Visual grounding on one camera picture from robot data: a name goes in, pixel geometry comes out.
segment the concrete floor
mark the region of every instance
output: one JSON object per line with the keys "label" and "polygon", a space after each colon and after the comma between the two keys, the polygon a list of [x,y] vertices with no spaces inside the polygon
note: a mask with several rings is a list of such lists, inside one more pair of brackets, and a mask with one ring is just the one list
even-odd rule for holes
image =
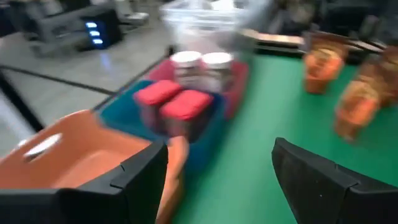
{"label": "concrete floor", "polygon": [[[37,58],[20,34],[0,39],[0,64],[23,68],[51,77],[116,91],[165,52],[170,39],[160,22],[140,28],[107,50],[93,50],[58,58]],[[91,109],[107,95],[17,72],[7,78],[45,125],[74,111]],[[0,157],[18,142],[16,135],[0,120]]]}

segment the green table surface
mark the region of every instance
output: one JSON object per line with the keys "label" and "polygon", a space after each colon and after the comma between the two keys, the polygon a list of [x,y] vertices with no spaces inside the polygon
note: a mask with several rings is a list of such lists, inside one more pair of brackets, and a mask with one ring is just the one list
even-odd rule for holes
{"label": "green table surface", "polygon": [[354,143],[333,130],[334,109],[356,67],[325,95],[303,90],[296,58],[255,56],[244,102],[208,169],[187,187],[174,223],[296,223],[271,161],[276,137],[398,186],[398,114],[384,109]]}

